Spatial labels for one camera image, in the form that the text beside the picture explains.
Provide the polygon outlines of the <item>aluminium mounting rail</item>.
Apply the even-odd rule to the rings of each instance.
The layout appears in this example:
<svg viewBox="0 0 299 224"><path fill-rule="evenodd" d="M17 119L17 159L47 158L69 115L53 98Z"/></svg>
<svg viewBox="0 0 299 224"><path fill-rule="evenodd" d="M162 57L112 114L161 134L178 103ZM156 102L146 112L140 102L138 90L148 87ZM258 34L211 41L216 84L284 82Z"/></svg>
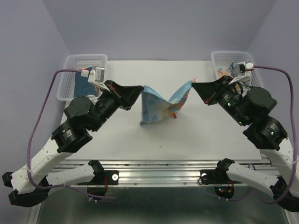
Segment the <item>aluminium mounting rail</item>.
<svg viewBox="0 0 299 224"><path fill-rule="evenodd" d="M66 159L56 165L50 174L83 166L89 160ZM118 170L119 183L112 187L133 188L133 187L195 187L198 186L198 179L201 170L215 169L219 160L215 161L180 161L180 160L101 160L105 171ZM262 156L261 160L235 161L247 168L249 163L254 164L257 171L268 175L279 175L270 160Z"/></svg>

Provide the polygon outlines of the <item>orange pink patterned towel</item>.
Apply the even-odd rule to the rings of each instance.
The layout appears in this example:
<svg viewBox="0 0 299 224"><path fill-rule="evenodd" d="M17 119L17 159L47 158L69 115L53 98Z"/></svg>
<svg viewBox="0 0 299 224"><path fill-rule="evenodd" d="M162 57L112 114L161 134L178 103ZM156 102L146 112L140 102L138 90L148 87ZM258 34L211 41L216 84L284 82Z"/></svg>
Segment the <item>orange pink patterned towel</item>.
<svg viewBox="0 0 299 224"><path fill-rule="evenodd" d="M219 79L220 79L221 77L223 77L223 76L228 76L228 77L232 77L232 78L233 78L232 74L231 74L229 71L227 71L227 70L223 70L223 69L221 69L221 68L219 68L219 69L217 70L217 76L218 76Z"/></svg>

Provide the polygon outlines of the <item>light blue spotted towel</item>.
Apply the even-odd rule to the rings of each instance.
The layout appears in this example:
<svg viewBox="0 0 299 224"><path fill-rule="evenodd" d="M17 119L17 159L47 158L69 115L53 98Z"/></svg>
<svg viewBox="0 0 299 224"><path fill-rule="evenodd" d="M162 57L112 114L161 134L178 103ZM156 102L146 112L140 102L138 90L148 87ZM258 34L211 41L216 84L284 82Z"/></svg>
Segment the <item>light blue spotted towel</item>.
<svg viewBox="0 0 299 224"><path fill-rule="evenodd" d="M142 117L140 125L163 121L168 118L176 118L176 112L180 111L186 103L192 84L197 79L186 82L166 100L158 92L149 86L144 86L142 97Z"/></svg>

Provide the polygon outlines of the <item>blue yellow tiger towel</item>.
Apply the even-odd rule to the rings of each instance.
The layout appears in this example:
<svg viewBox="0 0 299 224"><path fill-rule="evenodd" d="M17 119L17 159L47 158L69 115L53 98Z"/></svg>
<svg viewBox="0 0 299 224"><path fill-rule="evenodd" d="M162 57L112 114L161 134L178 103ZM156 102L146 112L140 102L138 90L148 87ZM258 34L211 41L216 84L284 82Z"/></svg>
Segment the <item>blue yellow tiger towel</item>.
<svg viewBox="0 0 299 224"><path fill-rule="evenodd" d="M75 85L74 85L74 94L73 97L81 97L81 96L90 96L97 97L98 89L92 84L88 83L88 78L81 76L82 70L91 71L92 67L87 67L83 69L79 69L80 72L75 73Z"/></svg>

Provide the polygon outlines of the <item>right white plastic basket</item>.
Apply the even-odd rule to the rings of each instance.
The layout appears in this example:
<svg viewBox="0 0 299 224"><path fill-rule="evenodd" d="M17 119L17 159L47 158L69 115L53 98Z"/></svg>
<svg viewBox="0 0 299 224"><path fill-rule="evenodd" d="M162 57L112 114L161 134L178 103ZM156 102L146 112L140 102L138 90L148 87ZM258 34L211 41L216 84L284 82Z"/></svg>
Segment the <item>right white plastic basket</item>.
<svg viewBox="0 0 299 224"><path fill-rule="evenodd" d="M215 79L219 79L218 70L230 72L232 63L251 62L255 63L250 53L246 51L214 51L211 53ZM251 86L263 87L258 71L251 72Z"/></svg>

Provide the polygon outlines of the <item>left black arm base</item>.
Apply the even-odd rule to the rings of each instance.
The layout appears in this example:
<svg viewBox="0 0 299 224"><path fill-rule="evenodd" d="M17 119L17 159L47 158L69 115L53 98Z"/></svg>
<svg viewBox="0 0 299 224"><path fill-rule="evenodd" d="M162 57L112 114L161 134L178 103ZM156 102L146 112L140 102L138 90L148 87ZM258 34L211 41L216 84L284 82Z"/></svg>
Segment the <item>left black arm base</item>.
<svg viewBox="0 0 299 224"><path fill-rule="evenodd" d="M93 169L93 179L87 185L118 185L119 171L105 170L98 160L91 160L88 165Z"/></svg>

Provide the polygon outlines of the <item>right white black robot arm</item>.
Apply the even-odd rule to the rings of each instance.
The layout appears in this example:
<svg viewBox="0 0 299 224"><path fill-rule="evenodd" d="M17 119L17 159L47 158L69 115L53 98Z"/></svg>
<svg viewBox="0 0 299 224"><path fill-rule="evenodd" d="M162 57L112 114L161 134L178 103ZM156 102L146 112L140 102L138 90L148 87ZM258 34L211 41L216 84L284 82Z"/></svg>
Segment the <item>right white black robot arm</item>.
<svg viewBox="0 0 299 224"><path fill-rule="evenodd" d="M219 104L240 126L246 126L243 134L279 172L278 176L267 175L225 158L214 170L202 170L205 175L199 178L199 184L244 183L266 193L283 209L298 212L299 171L294 167L298 156L286 130L269 116L277 104L271 94L262 87L251 87L242 95L229 76L208 83L193 83L192 87L204 104Z"/></svg>

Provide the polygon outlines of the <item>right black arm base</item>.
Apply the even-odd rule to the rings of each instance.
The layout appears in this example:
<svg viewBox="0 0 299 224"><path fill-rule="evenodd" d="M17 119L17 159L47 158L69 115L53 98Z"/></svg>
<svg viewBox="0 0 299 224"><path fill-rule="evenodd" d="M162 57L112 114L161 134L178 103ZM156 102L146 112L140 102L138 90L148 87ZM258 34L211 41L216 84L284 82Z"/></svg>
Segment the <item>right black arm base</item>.
<svg viewBox="0 0 299 224"><path fill-rule="evenodd" d="M235 163L234 160L225 158L218 161L215 169L203 169L200 170L200 176L198 179L199 185L210 185L210 184L229 184L231 180L227 175L227 171L231 164Z"/></svg>

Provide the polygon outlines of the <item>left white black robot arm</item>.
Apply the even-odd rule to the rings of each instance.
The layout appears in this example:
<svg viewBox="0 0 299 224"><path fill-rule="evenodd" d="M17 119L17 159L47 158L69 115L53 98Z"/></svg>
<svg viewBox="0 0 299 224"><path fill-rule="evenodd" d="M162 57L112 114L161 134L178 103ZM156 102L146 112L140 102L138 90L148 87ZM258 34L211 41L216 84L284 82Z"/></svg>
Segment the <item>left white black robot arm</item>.
<svg viewBox="0 0 299 224"><path fill-rule="evenodd" d="M38 205L54 188L72 189L82 183L109 183L112 178L98 160L52 173L56 165L92 140L89 132L98 131L119 108L130 110L144 89L141 85L121 86L111 80L104 85L105 89L96 103L87 96L75 97L64 110L66 121L52 133L45 146L34 157L28 155L27 163L21 169L2 176L4 185L13 189L8 195L12 205Z"/></svg>

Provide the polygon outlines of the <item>white blue patterned towel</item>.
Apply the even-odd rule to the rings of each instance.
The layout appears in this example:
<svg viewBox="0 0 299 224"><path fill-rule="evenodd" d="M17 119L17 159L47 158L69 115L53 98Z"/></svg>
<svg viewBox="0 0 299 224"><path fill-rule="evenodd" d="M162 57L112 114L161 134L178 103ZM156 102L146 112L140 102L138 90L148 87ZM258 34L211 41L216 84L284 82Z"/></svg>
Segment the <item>white blue patterned towel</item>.
<svg viewBox="0 0 299 224"><path fill-rule="evenodd" d="M246 70L247 62L232 62L228 72L233 78L232 85L242 95L244 95L251 86L251 71Z"/></svg>

